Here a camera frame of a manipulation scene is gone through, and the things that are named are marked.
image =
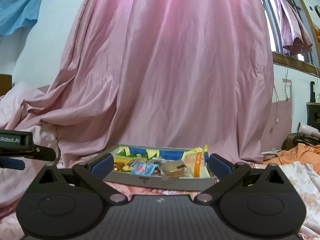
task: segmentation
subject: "box of snacks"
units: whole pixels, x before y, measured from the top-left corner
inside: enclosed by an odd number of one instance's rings
[[[116,145],[96,158],[111,153],[113,171],[105,181],[166,190],[202,191],[215,183],[207,168],[208,146],[204,148],[157,148]]]

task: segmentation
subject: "blue gripper pad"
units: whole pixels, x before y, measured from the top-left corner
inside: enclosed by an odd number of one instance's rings
[[[114,160],[112,154],[110,154],[93,164],[90,172],[102,180],[113,170],[113,166]]]
[[[223,179],[234,171],[235,165],[217,156],[216,154],[210,155],[208,167],[218,179]]]
[[[26,167],[26,164],[23,160],[12,159],[8,157],[0,158],[0,168],[7,168],[13,170],[23,171]]]
[[[209,161],[209,154],[208,152],[204,153],[204,162],[207,163]]]

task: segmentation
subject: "pink fabric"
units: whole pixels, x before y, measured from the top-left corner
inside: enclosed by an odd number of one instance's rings
[[[0,98],[0,129],[15,116],[25,100],[41,98],[43,95],[43,92],[26,83],[16,84],[4,97]],[[30,126],[23,131],[33,134],[35,144],[50,147],[55,150],[57,156],[59,155],[54,124],[42,123]],[[0,213],[1,208],[10,205],[23,195],[43,165],[47,163],[25,158],[18,159],[25,162],[26,167],[23,171],[0,168]]]
[[[274,0],[284,54],[295,56],[312,52],[312,42],[299,15],[287,0]]]
[[[85,0],[55,81],[6,129],[55,124],[66,166],[118,143],[261,163],[272,91],[260,0]]]

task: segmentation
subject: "gray tray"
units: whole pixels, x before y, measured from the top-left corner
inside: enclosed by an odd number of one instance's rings
[[[143,146],[131,146],[119,144],[113,146],[107,150],[99,153],[98,156],[92,158],[89,162],[93,162],[96,158],[106,153],[111,153],[116,155],[120,146],[124,147],[134,147],[140,149],[150,149],[150,150],[170,150],[170,151],[188,151],[191,149],[182,148],[158,148],[158,147],[143,147]],[[140,176],[135,174],[124,173],[120,171],[111,171],[104,179],[104,181],[126,184],[130,186],[137,187],[147,187],[147,188],[158,188],[167,190],[182,190],[182,191],[203,191],[211,187],[215,182],[214,177],[210,178],[178,178],[174,180],[162,180],[160,176]]]

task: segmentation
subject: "orange cloth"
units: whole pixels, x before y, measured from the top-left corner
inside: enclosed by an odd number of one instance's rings
[[[320,145],[311,147],[303,143],[299,143],[290,151],[281,151],[276,153],[276,156],[270,160],[264,161],[264,165],[276,163],[278,165],[290,164],[299,161],[302,165],[311,163],[316,173],[320,175]]]

